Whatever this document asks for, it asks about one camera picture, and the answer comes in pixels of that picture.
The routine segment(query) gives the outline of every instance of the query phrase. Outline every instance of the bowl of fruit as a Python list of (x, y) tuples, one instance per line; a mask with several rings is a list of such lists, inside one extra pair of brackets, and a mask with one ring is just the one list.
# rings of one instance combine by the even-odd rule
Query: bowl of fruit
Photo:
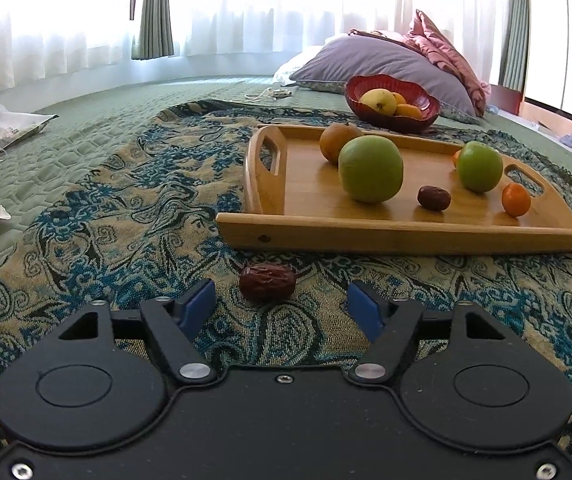
[(440, 111), (438, 99), (421, 86), (385, 74), (351, 77), (345, 97), (362, 121), (401, 134), (427, 130)]

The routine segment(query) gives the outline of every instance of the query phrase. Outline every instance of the purple pillow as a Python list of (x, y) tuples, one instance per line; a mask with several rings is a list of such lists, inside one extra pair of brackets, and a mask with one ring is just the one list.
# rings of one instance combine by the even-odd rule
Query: purple pillow
[(320, 82), (346, 83), (354, 75), (375, 74), (416, 83), (439, 101), (475, 115), (466, 87), (459, 79), (434, 66), (421, 54), (377, 38), (344, 36), (333, 40), (290, 79), (310, 86)]

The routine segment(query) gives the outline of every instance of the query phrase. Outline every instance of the curtain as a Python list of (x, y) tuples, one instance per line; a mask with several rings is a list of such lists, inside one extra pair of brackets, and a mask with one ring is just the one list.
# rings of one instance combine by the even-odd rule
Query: curtain
[(0, 0), (0, 90), (130, 58), (129, 0)]
[(499, 83), (523, 92), (530, 37), (530, 0), (510, 0), (508, 35), (501, 59)]
[(490, 78), (505, 0), (170, 0), (175, 54), (301, 52), (351, 28), (405, 33), (415, 8)]
[(153, 59), (173, 55), (168, 0), (143, 0), (138, 41), (134, 42), (133, 59)]

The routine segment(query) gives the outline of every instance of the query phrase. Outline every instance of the triangular cutout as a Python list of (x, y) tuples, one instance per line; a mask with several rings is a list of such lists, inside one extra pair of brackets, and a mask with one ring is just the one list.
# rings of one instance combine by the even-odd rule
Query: triangular cutout
[(75, 341), (78, 339), (95, 339), (98, 336), (98, 316), (96, 312), (83, 314), (72, 326), (69, 326), (60, 339)]
[(470, 339), (505, 339), (501, 332), (473, 312), (466, 314), (466, 335)]

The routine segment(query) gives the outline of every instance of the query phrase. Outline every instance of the pink blanket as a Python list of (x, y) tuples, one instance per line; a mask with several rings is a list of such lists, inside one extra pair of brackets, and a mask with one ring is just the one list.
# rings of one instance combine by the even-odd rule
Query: pink blanket
[(382, 34), (390, 40), (420, 51), (433, 65), (458, 78), (466, 87), (477, 116), (483, 117), (486, 99), (490, 96), (490, 85), (477, 79), (464, 56), (457, 52), (424, 12), (415, 10), (412, 27), (406, 35), (388, 31)]

